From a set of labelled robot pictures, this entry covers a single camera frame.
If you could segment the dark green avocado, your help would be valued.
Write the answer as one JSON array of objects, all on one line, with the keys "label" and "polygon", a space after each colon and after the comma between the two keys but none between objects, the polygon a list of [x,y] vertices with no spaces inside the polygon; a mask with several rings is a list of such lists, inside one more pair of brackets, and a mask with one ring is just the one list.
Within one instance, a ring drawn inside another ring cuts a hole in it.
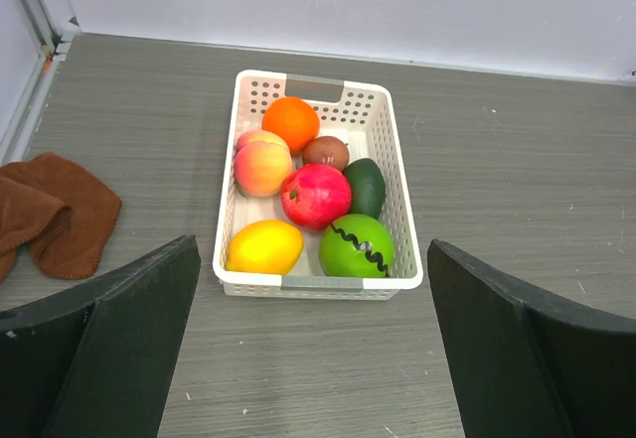
[{"label": "dark green avocado", "polygon": [[386,200],[384,176],[371,158],[352,162],[343,171],[352,191],[350,214],[361,214],[378,219]]}]

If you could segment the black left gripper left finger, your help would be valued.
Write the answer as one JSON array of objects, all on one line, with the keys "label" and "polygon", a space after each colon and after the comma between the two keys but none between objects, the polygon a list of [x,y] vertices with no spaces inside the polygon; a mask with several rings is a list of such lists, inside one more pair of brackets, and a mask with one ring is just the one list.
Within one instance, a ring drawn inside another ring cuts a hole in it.
[{"label": "black left gripper left finger", "polygon": [[200,267],[183,235],[2,311],[2,436],[156,436]]}]

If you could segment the red apple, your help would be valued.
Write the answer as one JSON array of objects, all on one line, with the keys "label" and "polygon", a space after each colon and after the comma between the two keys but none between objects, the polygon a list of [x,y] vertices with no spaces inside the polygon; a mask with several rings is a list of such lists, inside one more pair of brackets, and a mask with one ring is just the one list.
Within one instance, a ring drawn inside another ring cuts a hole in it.
[{"label": "red apple", "polygon": [[292,222],[312,231],[322,231],[349,211],[352,190],[339,170],[309,164],[283,182],[280,198],[283,211]]}]

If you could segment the yellow lemon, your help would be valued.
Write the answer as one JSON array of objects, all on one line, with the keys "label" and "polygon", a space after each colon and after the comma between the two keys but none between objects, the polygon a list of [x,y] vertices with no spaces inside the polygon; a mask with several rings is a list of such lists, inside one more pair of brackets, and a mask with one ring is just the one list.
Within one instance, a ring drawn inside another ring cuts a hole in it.
[{"label": "yellow lemon", "polygon": [[300,230],[279,219],[249,224],[231,240],[226,270],[234,272],[289,273],[304,247]]}]

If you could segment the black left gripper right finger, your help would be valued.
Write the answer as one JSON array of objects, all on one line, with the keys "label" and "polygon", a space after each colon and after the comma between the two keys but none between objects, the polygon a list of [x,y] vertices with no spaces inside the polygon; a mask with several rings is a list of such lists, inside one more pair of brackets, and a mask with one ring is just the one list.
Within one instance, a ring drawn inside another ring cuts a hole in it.
[{"label": "black left gripper right finger", "polygon": [[435,239],[435,312],[468,437],[632,437],[635,322]]}]

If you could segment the green striped ball fruit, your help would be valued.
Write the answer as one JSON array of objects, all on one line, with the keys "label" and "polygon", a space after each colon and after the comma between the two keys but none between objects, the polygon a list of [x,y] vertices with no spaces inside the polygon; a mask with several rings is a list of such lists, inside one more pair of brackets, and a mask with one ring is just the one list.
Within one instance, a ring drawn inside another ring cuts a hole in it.
[{"label": "green striped ball fruit", "polygon": [[387,228],[362,214],[335,219],[320,239],[319,261],[328,276],[387,278],[394,260],[394,241]]}]

